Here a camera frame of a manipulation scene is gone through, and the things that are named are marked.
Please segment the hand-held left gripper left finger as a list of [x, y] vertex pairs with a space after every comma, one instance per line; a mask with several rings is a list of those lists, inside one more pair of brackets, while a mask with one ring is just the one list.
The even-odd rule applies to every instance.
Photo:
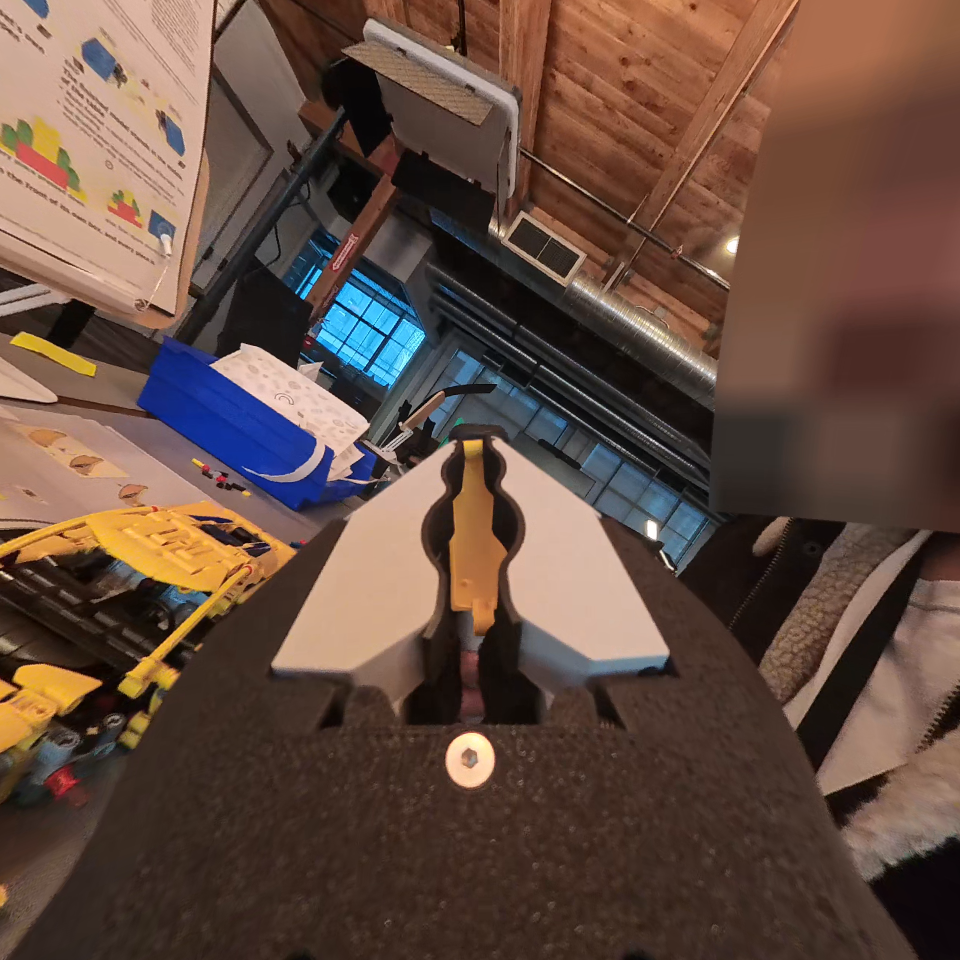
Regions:
[[273, 678], [317, 694], [308, 725], [335, 726], [352, 694], [372, 689], [388, 723], [460, 718], [460, 638], [450, 605], [447, 473], [457, 447], [430, 455], [343, 522], [270, 664]]

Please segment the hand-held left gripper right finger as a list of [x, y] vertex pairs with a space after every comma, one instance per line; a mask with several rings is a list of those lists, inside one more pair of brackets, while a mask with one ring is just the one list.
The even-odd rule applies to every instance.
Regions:
[[669, 659], [599, 513], [505, 439], [481, 436], [484, 723], [537, 723], [565, 691], [658, 675]]

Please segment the yellow brick panel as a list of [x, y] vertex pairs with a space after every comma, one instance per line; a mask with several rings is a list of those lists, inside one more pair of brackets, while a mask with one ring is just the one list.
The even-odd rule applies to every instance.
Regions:
[[486, 482], [484, 442], [462, 442], [460, 491], [452, 501], [453, 533], [448, 545], [449, 606], [471, 614], [475, 637], [494, 626], [499, 596], [499, 571], [507, 550], [494, 533], [495, 498]]

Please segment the grey desk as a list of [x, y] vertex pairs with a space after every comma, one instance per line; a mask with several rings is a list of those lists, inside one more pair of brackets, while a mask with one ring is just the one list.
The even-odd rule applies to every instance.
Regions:
[[[145, 374], [97, 361], [98, 372], [87, 377], [12, 347], [10, 341], [10, 336], [2, 335], [2, 357], [57, 394], [57, 412], [111, 426], [173, 473], [204, 491], [209, 489], [190, 464], [206, 451], [139, 408]], [[351, 498], [297, 512], [257, 486], [248, 488], [249, 496], [237, 494], [231, 506], [287, 542], [311, 539], [360, 504], [358, 498]], [[88, 800], [79, 808], [57, 802], [23, 810], [2, 805], [2, 885], [7, 894], [1, 917], [2, 958], [11, 955], [64, 884], [106, 809], [124, 763], [123, 755], [99, 763], [86, 782]]]

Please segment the small crumpled printed paper bag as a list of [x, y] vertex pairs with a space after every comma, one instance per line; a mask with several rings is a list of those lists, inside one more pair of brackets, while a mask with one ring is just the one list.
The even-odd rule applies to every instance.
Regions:
[[379, 453], [379, 448], [366, 438], [356, 439], [334, 457], [327, 474], [327, 483], [367, 485], [373, 482], [381, 461]]

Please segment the small cluster of brick pins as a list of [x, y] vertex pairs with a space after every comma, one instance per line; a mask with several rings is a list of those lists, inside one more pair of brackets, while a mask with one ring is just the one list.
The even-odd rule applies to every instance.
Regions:
[[251, 492], [238, 483], [231, 474], [223, 469], [216, 469], [212, 464], [202, 461], [198, 458], [192, 458], [191, 464], [199, 471], [202, 477], [214, 483], [215, 487], [221, 491], [235, 492], [243, 498], [250, 498]]

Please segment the thin wooden board stand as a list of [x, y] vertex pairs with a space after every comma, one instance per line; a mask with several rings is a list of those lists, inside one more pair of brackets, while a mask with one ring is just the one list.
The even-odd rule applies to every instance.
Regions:
[[399, 433], [386, 442], [383, 446], [378, 446], [374, 442], [364, 439], [362, 445], [372, 451], [381, 461], [385, 462], [387, 467], [397, 469], [403, 473], [402, 462], [399, 460], [397, 451], [399, 448], [412, 438], [416, 428], [423, 426], [426, 420], [434, 414], [450, 398], [469, 395], [488, 395], [497, 389], [494, 383], [473, 383], [469, 385], [449, 386], [443, 390], [438, 390], [426, 399], [412, 414], [406, 419], [400, 421], [397, 425]]

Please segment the yellow brick car model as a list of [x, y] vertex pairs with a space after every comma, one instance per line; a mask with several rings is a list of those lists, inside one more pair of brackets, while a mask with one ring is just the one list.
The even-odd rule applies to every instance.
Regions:
[[2, 803], [80, 803], [212, 627], [302, 545], [208, 501], [2, 524]]

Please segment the large printed white paper bag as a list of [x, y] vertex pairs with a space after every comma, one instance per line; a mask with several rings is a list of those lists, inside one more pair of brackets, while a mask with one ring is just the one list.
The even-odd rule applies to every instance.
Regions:
[[328, 389], [255, 345], [242, 344], [215, 360], [211, 369], [313, 436], [334, 457], [369, 427], [359, 412]]

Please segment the blue storage bin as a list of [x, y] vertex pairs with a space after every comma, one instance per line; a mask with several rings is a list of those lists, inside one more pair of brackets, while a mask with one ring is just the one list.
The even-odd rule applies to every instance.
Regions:
[[138, 398], [139, 406], [293, 511], [342, 502], [372, 481], [376, 456], [332, 478], [330, 444], [214, 368], [215, 358], [166, 338]]

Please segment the black fabric flag panel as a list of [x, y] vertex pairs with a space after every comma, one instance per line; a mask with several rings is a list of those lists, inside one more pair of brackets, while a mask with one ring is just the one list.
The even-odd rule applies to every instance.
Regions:
[[312, 306], [254, 261], [234, 286], [214, 355], [256, 346], [295, 369], [310, 327]]

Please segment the white air vent grille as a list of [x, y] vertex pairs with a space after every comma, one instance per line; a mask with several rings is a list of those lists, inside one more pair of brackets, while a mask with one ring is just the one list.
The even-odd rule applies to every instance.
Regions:
[[564, 289], [570, 286], [587, 260], [585, 251], [525, 210], [516, 213], [501, 242], [507, 250]]

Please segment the open instruction booklet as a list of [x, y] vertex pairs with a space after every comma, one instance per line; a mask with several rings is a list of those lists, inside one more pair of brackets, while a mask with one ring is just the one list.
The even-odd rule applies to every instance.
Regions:
[[4, 522], [52, 524], [120, 508], [212, 500], [111, 426], [51, 406], [2, 407]]

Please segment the black light stand pole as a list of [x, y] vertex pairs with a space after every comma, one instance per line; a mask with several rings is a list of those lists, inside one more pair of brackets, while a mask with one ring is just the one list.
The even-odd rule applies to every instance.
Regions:
[[293, 172], [275, 197], [269, 199], [262, 212], [254, 219], [242, 241], [223, 262], [222, 268], [201, 290], [174, 335], [177, 342], [194, 345], [205, 327], [215, 317], [224, 298], [244, 275], [248, 264], [255, 258], [263, 241], [279, 223], [282, 214], [300, 197], [302, 189], [315, 175], [326, 168], [333, 147], [347, 123], [345, 109], [341, 106], [334, 114], [329, 127], [306, 149], [301, 159], [294, 164]]

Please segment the yellow paper note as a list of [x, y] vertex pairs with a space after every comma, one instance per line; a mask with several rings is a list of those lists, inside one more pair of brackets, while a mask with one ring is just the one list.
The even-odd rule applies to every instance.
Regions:
[[32, 354], [43, 356], [54, 364], [86, 378], [95, 378], [98, 366], [89, 359], [34, 334], [20, 331], [10, 339], [10, 345]]

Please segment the white LED panel light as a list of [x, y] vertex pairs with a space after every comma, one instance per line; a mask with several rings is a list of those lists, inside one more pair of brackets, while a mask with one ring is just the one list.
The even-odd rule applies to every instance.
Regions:
[[390, 19], [320, 73], [361, 153], [383, 153], [393, 188], [473, 234], [499, 222], [517, 188], [522, 93]]

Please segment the poster board on white stand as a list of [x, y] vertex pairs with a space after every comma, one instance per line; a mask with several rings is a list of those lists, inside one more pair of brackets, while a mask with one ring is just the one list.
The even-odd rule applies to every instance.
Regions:
[[212, 1], [1, 3], [1, 261], [30, 306], [146, 330], [187, 306], [209, 185]]

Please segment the silver air duct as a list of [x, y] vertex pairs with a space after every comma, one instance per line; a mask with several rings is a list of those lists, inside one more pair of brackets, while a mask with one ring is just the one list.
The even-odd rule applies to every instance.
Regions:
[[605, 292], [583, 272], [558, 296], [558, 308], [691, 401], [714, 411], [716, 361], [649, 310]]

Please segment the wooden support post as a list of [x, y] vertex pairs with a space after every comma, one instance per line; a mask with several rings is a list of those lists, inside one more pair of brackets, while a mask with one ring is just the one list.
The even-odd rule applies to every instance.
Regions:
[[311, 322], [327, 316], [337, 294], [396, 206], [400, 189], [394, 184], [393, 176], [401, 154], [402, 147], [389, 133], [370, 155], [369, 159], [380, 173], [378, 182], [306, 296], [306, 303], [311, 306]]

